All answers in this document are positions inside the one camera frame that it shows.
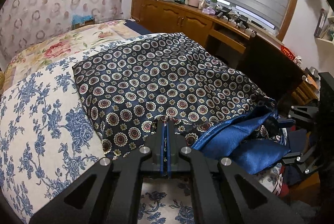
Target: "black patterned cloth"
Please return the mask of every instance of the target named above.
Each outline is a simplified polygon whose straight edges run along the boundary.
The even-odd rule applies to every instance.
[[[211,126],[272,104],[243,73],[183,33],[115,47],[73,67],[80,99],[108,156],[126,156],[173,119],[191,146]]]

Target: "red package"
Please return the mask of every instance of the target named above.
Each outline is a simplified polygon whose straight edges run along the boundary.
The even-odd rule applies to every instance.
[[[281,45],[281,51],[292,61],[295,59],[295,55],[285,46]]]

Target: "red flower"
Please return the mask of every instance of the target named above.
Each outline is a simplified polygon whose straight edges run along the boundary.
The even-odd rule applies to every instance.
[[[71,53],[71,45],[69,40],[61,39],[58,43],[50,46],[50,48],[44,53],[44,56],[47,58],[53,58],[66,53]]]

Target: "blue satin fabric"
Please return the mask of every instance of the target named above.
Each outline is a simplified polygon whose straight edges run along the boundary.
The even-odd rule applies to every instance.
[[[242,142],[261,126],[275,111],[257,106],[252,112],[224,121],[203,134],[192,146],[206,157],[220,159],[230,156],[248,173],[255,174],[281,159],[290,149],[274,141]]]

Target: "bed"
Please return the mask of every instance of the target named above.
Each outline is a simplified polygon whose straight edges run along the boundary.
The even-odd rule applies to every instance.
[[[8,65],[0,104],[0,188],[23,223],[105,155],[72,67],[109,48],[168,36],[148,32],[128,20],[87,26],[31,46]],[[255,177],[278,195],[280,169],[277,164]],[[145,180],[138,223],[194,223],[187,183]]]

